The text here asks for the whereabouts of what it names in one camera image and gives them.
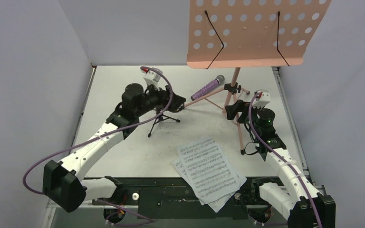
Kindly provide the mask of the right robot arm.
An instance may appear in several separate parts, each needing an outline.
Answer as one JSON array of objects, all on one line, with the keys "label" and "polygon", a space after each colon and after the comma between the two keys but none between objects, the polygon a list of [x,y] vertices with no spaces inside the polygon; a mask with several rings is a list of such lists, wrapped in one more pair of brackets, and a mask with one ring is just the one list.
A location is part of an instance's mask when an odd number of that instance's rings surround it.
[{"label": "right robot arm", "polygon": [[250,199],[257,204],[268,203],[285,218],[289,228],[335,227],[335,201],[330,195],[321,193],[296,165],[273,126],[275,113],[242,100],[226,106],[225,111],[228,120],[238,117],[238,122],[246,125],[257,153],[273,168],[286,188],[282,190],[272,178],[254,179]]}]

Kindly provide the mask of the pink music stand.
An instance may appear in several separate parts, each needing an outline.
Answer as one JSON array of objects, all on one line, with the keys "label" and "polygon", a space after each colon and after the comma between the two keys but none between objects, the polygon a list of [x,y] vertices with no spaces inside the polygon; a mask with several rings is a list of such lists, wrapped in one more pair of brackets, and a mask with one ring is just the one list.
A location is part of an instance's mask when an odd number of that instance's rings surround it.
[{"label": "pink music stand", "polygon": [[243,67],[303,63],[328,0],[192,0],[187,65],[234,68],[225,104],[237,101]]}]

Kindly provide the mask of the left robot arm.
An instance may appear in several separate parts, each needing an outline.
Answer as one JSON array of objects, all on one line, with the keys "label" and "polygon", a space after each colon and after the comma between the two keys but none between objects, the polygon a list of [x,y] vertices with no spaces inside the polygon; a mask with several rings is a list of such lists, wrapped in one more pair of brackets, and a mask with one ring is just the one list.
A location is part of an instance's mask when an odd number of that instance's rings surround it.
[{"label": "left robot arm", "polygon": [[87,142],[60,161],[50,160],[43,171],[42,192],[67,212],[76,210],[86,200],[106,199],[118,204],[123,198],[121,183],[111,176],[86,179],[87,172],[111,148],[125,140],[136,128],[139,118],[149,111],[177,113],[186,99],[172,94],[170,87],[156,89],[129,84],[102,126]]}]

